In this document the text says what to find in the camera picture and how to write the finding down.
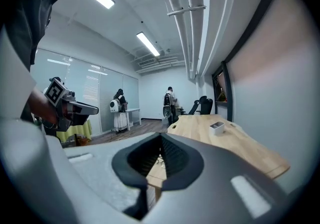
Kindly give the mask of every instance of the white backpack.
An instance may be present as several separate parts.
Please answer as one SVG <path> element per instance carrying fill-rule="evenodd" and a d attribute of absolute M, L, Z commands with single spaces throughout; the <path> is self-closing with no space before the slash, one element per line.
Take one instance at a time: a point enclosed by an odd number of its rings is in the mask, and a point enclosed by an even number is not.
<path fill-rule="evenodd" d="M 122 110 L 122 104 L 120 103 L 120 98 L 122 97 L 122 95 L 120 95 L 118 98 L 111 100 L 110 102 L 110 112 L 111 113 L 117 113 L 117 112 L 121 112 Z"/>

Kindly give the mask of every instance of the ceiling pipe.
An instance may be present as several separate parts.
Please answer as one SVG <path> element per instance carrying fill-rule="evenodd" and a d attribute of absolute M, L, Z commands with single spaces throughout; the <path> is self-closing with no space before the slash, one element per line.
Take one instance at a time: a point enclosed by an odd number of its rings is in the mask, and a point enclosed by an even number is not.
<path fill-rule="evenodd" d="M 190 9 L 204 7 L 204 0 L 188 0 Z M 204 8 L 190 11 L 192 33 L 192 72 L 190 78 L 195 79 L 199 60 L 200 45 L 203 30 Z"/>
<path fill-rule="evenodd" d="M 206 74 L 207 70 L 209 69 L 210 65 L 212 64 L 212 61 L 217 53 L 217 50 L 220 46 L 220 43 L 222 41 L 222 38 L 223 38 L 224 33 L 227 28 L 227 24 L 229 21 L 229 17 L 231 14 L 233 4 L 234 4 L 234 0 L 224 0 L 224 5 L 223 5 L 223 10 L 222 10 L 222 15 L 220 18 L 219 26 L 217 28 L 217 32 L 216 32 L 215 38 L 213 40 L 213 45 L 212 45 L 210 51 L 208 51 L 209 57 L 205 61 L 203 60 L 204 58 L 202 58 L 202 61 L 201 61 L 199 68 L 198 68 L 198 75 L 200 77 L 202 77 Z"/>
<path fill-rule="evenodd" d="M 175 61 L 178 61 L 177 59 L 173 59 L 173 60 L 168 60 L 168 61 L 159 61 L 159 62 L 156 62 L 156 63 L 153 63 L 153 64 L 149 64 L 149 65 L 145 65 L 145 66 L 141 66 L 142 69 L 145 69 L 145 68 L 148 68 L 148 67 L 153 67 L 153 66 L 158 66 L 160 64 L 165 64 L 165 63 L 170 63 L 170 62 L 175 62 Z"/>
<path fill-rule="evenodd" d="M 164 67 L 164 66 L 171 67 L 171 66 L 178 66 L 178 65 L 184 65 L 184 64 L 185 64 L 184 60 L 174 61 L 174 62 L 170 62 L 170 63 L 165 63 L 165 64 L 160 64 L 160 65 L 144 68 L 144 69 L 138 70 L 136 72 L 137 73 L 144 73 L 144 72 L 149 72 L 149 71 L 153 71 L 153 70 L 156 70 L 156 69 L 160 69 L 159 67 Z"/>
<path fill-rule="evenodd" d="M 160 66 L 160 67 L 155 67 L 155 68 L 152 68 L 150 70 L 141 70 L 137 73 L 141 74 L 141 73 L 148 73 L 148 72 L 153 72 L 153 71 L 156 71 L 156 70 L 160 70 L 160 69 L 165 69 L 165 68 L 171 68 L 171 67 L 177 67 L 177 66 L 184 66 L 186 63 L 184 61 L 182 61 L 182 63 L 177 63 L 177 64 L 167 64 L 165 66 Z"/>
<path fill-rule="evenodd" d="M 178 11 L 182 9 L 182 5 L 180 0 L 169 0 L 172 11 Z M 184 16 L 182 14 L 174 16 L 176 20 L 176 26 L 178 28 L 178 32 L 180 35 L 181 45 L 183 56 L 185 57 L 185 68 L 187 72 L 188 79 L 190 78 L 190 55 L 189 55 L 189 47 L 188 47 L 188 35 L 187 35 L 187 28 L 186 23 L 184 21 Z"/>
<path fill-rule="evenodd" d="M 150 53 L 148 53 L 148 54 L 146 54 L 146 55 L 143 55 L 142 57 L 138 57 L 138 58 L 133 59 L 130 63 L 135 62 L 135 61 L 137 61 L 137 60 L 139 60 L 139 59 L 141 59 L 141 58 L 147 57 L 147 56 L 149 56 L 149 55 L 153 55 L 153 54 L 150 52 Z"/>

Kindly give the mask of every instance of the table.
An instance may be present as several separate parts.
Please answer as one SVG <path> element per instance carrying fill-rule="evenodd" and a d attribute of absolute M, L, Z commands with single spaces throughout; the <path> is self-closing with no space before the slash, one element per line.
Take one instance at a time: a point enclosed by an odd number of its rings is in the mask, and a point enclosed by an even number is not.
<path fill-rule="evenodd" d="M 225 123 L 224 132 L 215 136 L 209 133 L 209 126 L 218 121 Z M 279 154 L 259 144 L 240 126 L 219 115 L 181 115 L 179 120 L 168 128 L 168 133 L 232 151 L 272 179 L 290 168 Z M 165 172 L 160 164 L 156 164 L 147 176 L 149 185 L 156 189 L 156 200 L 161 194 L 162 182 L 166 179 Z"/>
<path fill-rule="evenodd" d="M 138 111 L 139 112 L 139 124 L 141 125 L 141 116 L 140 116 L 140 108 L 128 108 L 126 109 L 126 122 L 127 122 L 127 128 L 130 131 L 130 120 L 129 120 L 129 113 L 132 113 L 134 111 Z"/>
<path fill-rule="evenodd" d="M 57 131 L 57 137 L 62 143 L 75 134 L 81 134 L 86 136 L 86 138 L 91 139 L 92 127 L 90 120 L 86 121 L 84 125 L 70 126 L 66 132 Z"/>

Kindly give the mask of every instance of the black sleeve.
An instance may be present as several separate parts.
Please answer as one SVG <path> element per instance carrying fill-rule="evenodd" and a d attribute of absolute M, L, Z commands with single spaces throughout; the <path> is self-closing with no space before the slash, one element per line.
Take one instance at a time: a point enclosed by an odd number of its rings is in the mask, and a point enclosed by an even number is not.
<path fill-rule="evenodd" d="M 5 22 L 12 46 L 29 71 L 30 65 L 34 64 L 38 43 L 44 36 L 52 4 L 56 1 L 17 0 Z"/>
<path fill-rule="evenodd" d="M 119 99 L 120 103 L 121 104 L 124 104 L 126 102 L 126 99 L 124 96 L 122 96 L 120 99 Z"/>

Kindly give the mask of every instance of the wooden floor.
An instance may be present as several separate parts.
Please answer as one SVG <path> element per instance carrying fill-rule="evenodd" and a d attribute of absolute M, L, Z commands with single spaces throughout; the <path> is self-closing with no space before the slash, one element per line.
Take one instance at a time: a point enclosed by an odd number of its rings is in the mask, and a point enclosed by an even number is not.
<path fill-rule="evenodd" d="M 99 137 L 93 138 L 88 145 L 101 144 L 111 141 L 117 141 L 121 139 L 131 138 L 139 136 L 148 132 L 166 132 L 168 125 L 163 125 L 162 121 L 158 120 L 142 120 L 142 125 L 138 123 L 131 127 L 131 131 L 125 131 L 116 134 L 114 131 L 101 135 Z"/>

